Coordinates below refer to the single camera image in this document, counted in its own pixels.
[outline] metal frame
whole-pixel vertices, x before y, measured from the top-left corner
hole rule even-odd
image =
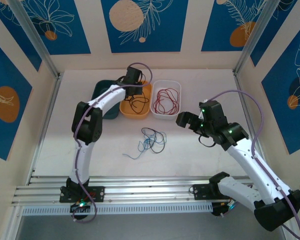
[[[256,47],[262,33],[266,29],[280,1],[281,0],[271,0],[267,1],[264,5],[264,8],[256,22],[256,25],[253,28],[248,40],[246,41],[246,44],[243,47],[239,60],[233,69],[235,76],[240,72],[247,60],[250,58],[252,51]]]
[[[187,203],[134,203],[134,204],[96,204],[78,212],[76,215],[126,215],[126,214],[179,214],[179,213],[212,213],[212,202]],[[26,206],[22,216],[69,216],[68,205]]]
[[[44,145],[44,140],[45,140],[45,137],[46,137],[46,133],[47,133],[47,130],[48,130],[50,118],[51,118],[52,112],[54,110],[54,106],[55,106],[56,99],[57,99],[57,96],[58,96],[58,92],[59,92],[59,88],[60,88],[60,85],[61,85],[62,77],[63,77],[63,74],[57,78],[57,80],[54,84],[54,88],[53,88],[53,92],[52,92],[51,99],[50,99],[50,102],[49,102],[49,106],[48,106],[48,109],[46,111],[46,115],[45,115],[45,118],[44,118],[42,131],[40,133],[39,142],[38,142],[38,144],[35,148],[35,151],[34,151],[34,154],[33,154],[33,157],[32,157],[32,161],[31,161],[31,165],[30,165],[30,169],[29,169],[27,178],[26,178],[25,185],[28,185],[30,180],[31,180],[32,173],[35,170],[36,162],[37,162],[37,160],[40,156],[41,149]]]
[[[9,8],[12,10],[14,16],[18,20],[19,24],[21,25],[26,36],[29,38],[33,47],[39,54],[40,58],[45,62],[49,71],[57,79],[59,77],[57,68],[54,62],[52,61],[44,42],[42,41],[26,10],[24,9],[19,0],[7,0],[7,3],[9,5]]]
[[[17,20],[27,34],[31,43],[37,50],[42,60],[46,63],[50,72],[56,77],[56,83],[50,99],[49,107],[45,116],[44,124],[40,139],[32,158],[31,168],[26,180],[26,186],[18,186],[16,188],[13,200],[12,209],[10,210],[10,219],[8,221],[6,231],[1,239],[15,239],[20,224],[20,216],[24,209],[30,206],[38,208],[64,207],[69,204],[59,203],[60,187],[65,184],[65,176],[56,177],[33,177],[33,168],[40,155],[42,145],[45,139],[49,121],[53,112],[54,104],[58,95],[59,87],[62,78],[59,77],[56,66],[50,58],[49,52],[37,33],[33,23],[28,17],[22,4],[18,0],[7,0]],[[267,26],[274,10],[280,0],[267,1],[264,10],[262,11],[257,25],[253,29],[245,47],[242,50],[241,56],[233,69],[234,79],[237,89],[241,90],[241,83],[238,79],[238,73],[249,59],[250,54],[256,46],[260,36]],[[253,126],[251,115],[247,107],[245,98],[240,94],[243,111],[248,123],[249,132],[255,136],[256,131]],[[264,158],[259,141],[257,148]],[[206,177],[91,177],[89,184],[91,186],[105,186],[104,203],[100,206],[111,205],[149,205],[149,204],[191,204],[191,203],[211,203],[224,202],[224,200],[212,201],[197,201],[194,195],[189,192],[189,188],[193,184],[207,184],[209,182]],[[235,177],[243,184],[251,184],[252,181],[247,176]]]

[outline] vent grille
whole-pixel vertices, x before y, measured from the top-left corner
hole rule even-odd
[[[213,211],[211,202],[199,203],[165,203],[165,204],[102,204],[97,205],[99,215],[112,214],[175,214],[175,213],[210,213]],[[76,215],[92,215],[95,208],[76,213]],[[23,216],[64,216],[70,214],[70,206],[27,206]]]

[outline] red cable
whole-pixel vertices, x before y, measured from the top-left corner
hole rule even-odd
[[[92,197],[92,198],[94,198],[95,196],[96,196],[96,193],[95,192],[89,192],[89,195]],[[86,201],[88,199],[88,196],[86,196],[84,199],[83,199],[83,201]]]
[[[165,107],[162,105],[162,101],[170,100],[172,103],[172,108],[166,110]],[[163,115],[174,115],[177,114],[179,111],[179,93],[177,90],[173,88],[166,88],[161,89],[156,94],[156,100],[153,103],[154,112],[156,114],[163,114]]]

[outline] dark green bowl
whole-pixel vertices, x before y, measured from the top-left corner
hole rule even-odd
[[[92,98],[91,100],[99,97],[101,94],[103,94],[105,91],[107,91],[111,85],[115,83],[114,80],[101,80],[97,82],[95,85]],[[120,102],[118,102],[116,105],[114,105],[109,111],[105,113],[103,116],[104,119],[115,119],[119,115],[119,107],[120,107]]]

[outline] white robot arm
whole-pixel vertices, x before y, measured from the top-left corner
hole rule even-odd
[[[219,102],[200,102],[199,108],[199,116],[181,112],[176,120],[177,125],[185,128],[190,124],[189,129],[196,134],[212,138],[215,144],[221,145],[240,164],[257,190],[221,172],[211,177],[209,184],[194,185],[195,196],[201,196],[201,200],[211,197],[224,199],[226,196],[235,199],[253,211],[258,222],[268,231],[273,231],[291,219],[294,214],[286,198],[298,212],[300,191],[292,191],[263,158],[253,151],[252,141],[246,131],[236,122],[228,123]]]
[[[94,100],[91,100],[87,103],[87,105],[92,106],[94,104],[95,109],[100,109],[102,112],[102,117],[105,115],[105,113],[110,110],[114,105],[117,103],[123,101],[126,98],[126,90],[123,88],[117,89],[118,85],[112,85],[110,88],[104,92],[102,95],[97,97]],[[95,146],[96,142],[90,142],[89,144],[86,144],[84,141],[78,139],[81,147],[79,147],[79,144],[75,142],[75,149],[76,151],[79,151],[78,157],[74,156],[73,160],[73,167],[72,172],[70,174],[70,179],[72,182],[78,184],[78,178],[76,176],[76,168],[75,168],[75,162],[76,157],[77,159],[77,172],[79,179],[82,183],[86,183],[89,180],[89,166],[90,166],[90,160],[91,160],[91,153]]]

